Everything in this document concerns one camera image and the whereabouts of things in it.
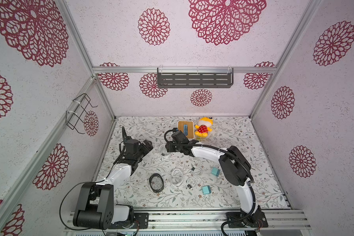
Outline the clear oval zip pouch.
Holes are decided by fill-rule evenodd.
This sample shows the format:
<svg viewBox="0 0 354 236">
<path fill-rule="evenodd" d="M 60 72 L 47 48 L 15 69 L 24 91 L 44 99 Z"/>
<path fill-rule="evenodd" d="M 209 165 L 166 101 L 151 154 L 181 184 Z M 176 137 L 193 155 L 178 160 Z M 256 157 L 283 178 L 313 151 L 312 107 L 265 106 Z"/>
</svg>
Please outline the clear oval zip pouch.
<svg viewBox="0 0 354 236">
<path fill-rule="evenodd" d="M 159 154 L 163 158 L 170 158 L 171 153 L 167 151 L 166 147 L 164 144 L 161 144 L 158 148 Z"/>
</svg>

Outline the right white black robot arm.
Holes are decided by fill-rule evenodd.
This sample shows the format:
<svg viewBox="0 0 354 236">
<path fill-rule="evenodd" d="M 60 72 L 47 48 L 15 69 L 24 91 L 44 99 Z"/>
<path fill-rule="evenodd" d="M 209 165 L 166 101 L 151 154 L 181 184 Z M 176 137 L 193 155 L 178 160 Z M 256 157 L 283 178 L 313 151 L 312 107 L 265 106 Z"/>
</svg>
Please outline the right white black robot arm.
<svg viewBox="0 0 354 236">
<path fill-rule="evenodd" d="M 203 144 L 198 140 L 189 140 L 183 132 L 174 128 L 164 133 L 168 152 L 180 152 L 197 158 L 204 158 L 220 164 L 225 179 L 234 186 L 241 204 L 239 212 L 227 213 L 227 220 L 221 224 L 221 232 L 227 235 L 225 226 L 230 228 L 256 228 L 256 234 L 262 227 L 268 227 L 265 213 L 257 203 L 252 187 L 254 178 L 251 165 L 241 151 L 235 147 L 219 148 Z"/>
</svg>

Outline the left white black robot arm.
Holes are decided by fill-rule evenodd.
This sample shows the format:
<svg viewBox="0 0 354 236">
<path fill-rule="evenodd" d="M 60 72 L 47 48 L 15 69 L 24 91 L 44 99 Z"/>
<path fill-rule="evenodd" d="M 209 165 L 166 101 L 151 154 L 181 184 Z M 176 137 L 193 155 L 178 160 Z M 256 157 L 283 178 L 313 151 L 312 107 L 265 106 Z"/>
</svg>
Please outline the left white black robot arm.
<svg viewBox="0 0 354 236">
<path fill-rule="evenodd" d="M 120 155 L 113 163 L 110 173 L 104 179 L 96 182 L 82 182 L 76 208 L 73 215 L 73 226 L 68 226 L 62 218 L 62 206 L 59 207 L 59 218 L 65 228 L 73 231 L 97 229 L 105 231 L 111 226 L 129 229 L 136 227 L 136 231 L 142 225 L 135 218 L 134 209 L 128 205 L 115 205 L 114 192 L 130 178 L 150 151 L 153 144 L 149 140 L 139 141 L 127 136 L 125 128 L 122 128 L 123 144 L 120 147 Z"/>
</svg>

